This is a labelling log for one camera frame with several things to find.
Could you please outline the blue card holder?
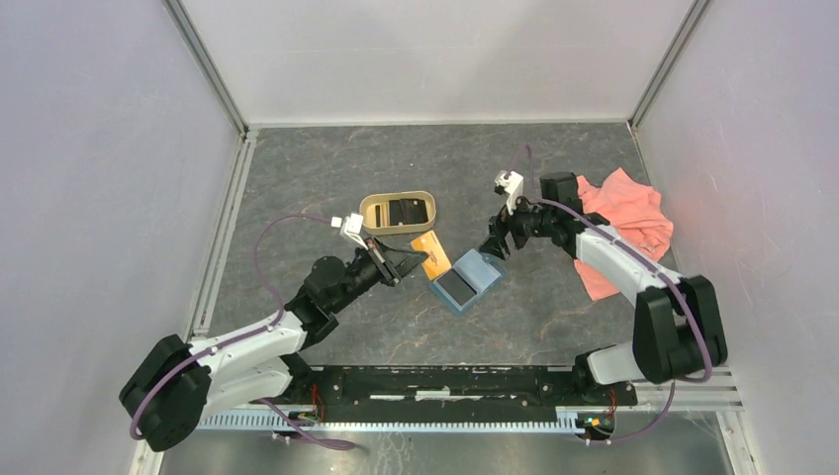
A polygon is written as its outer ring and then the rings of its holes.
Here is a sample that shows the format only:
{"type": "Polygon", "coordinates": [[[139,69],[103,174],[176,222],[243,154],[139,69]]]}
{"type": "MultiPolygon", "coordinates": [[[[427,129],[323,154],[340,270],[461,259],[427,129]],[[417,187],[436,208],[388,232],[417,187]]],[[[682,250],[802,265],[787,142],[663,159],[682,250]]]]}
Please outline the blue card holder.
{"type": "Polygon", "coordinates": [[[430,281],[431,291],[456,315],[466,313],[504,278],[500,261],[472,248],[430,281]]]}

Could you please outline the dark grey card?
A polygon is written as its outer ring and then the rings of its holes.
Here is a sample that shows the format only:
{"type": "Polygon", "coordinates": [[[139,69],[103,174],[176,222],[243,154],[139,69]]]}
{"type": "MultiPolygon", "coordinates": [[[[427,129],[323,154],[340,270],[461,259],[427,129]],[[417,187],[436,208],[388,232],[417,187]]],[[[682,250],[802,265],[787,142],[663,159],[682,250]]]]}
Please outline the dark grey card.
{"type": "Polygon", "coordinates": [[[435,285],[458,309],[463,309],[477,296],[477,292],[455,269],[441,274],[435,280],[435,285]]]}

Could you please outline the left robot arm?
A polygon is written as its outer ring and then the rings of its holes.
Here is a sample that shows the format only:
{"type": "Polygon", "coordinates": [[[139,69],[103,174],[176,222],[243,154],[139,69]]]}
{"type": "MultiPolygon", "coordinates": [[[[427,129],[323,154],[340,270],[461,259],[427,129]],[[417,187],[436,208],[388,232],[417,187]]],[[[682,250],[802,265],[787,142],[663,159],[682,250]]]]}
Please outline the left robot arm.
{"type": "Polygon", "coordinates": [[[396,286],[427,258],[369,237],[350,261],[316,260],[297,294],[261,321],[197,341],[163,337],[119,393],[131,438],[162,452],[199,422],[236,406],[279,396],[303,401],[311,377],[300,351],[325,339],[337,314],[372,287],[396,286]]]}

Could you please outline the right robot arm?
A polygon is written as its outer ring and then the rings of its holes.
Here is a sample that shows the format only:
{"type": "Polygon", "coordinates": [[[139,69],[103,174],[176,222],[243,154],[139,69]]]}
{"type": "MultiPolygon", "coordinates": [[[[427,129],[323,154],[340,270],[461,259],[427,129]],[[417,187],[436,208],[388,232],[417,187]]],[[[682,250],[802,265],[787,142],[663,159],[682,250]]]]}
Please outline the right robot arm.
{"type": "Polygon", "coordinates": [[[632,339],[579,355],[571,388],[585,404],[629,381],[704,382],[727,358],[715,289],[705,277],[685,277],[643,254],[598,213],[587,214],[570,172],[543,175],[540,195],[523,193],[524,179],[503,170],[494,190],[505,197],[479,249],[500,259],[532,238],[548,238],[593,267],[634,309],[632,339]]]}

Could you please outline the beige card tray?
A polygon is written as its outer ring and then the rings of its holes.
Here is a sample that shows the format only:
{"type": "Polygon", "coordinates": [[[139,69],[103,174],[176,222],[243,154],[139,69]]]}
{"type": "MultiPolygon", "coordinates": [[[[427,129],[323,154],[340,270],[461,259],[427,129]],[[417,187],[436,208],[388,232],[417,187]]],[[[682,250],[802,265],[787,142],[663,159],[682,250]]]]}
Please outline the beige card tray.
{"type": "Polygon", "coordinates": [[[426,191],[371,194],[359,205],[364,230],[374,237],[422,234],[437,216],[436,201],[426,191]]]}

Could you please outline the orange VIP card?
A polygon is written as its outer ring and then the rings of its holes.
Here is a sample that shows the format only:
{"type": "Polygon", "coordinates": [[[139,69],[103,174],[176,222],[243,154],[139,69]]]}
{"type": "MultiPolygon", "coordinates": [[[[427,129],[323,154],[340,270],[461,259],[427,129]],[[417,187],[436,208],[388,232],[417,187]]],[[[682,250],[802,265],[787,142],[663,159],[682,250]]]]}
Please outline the orange VIP card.
{"type": "Polygon", "coordinates": [[[451,269],[451,262],[445,253],[435,231],[428,231],[411,241],[415,251],[426,254],[426,260],[421,267],[426,277],[432,281],[451,269]]]}

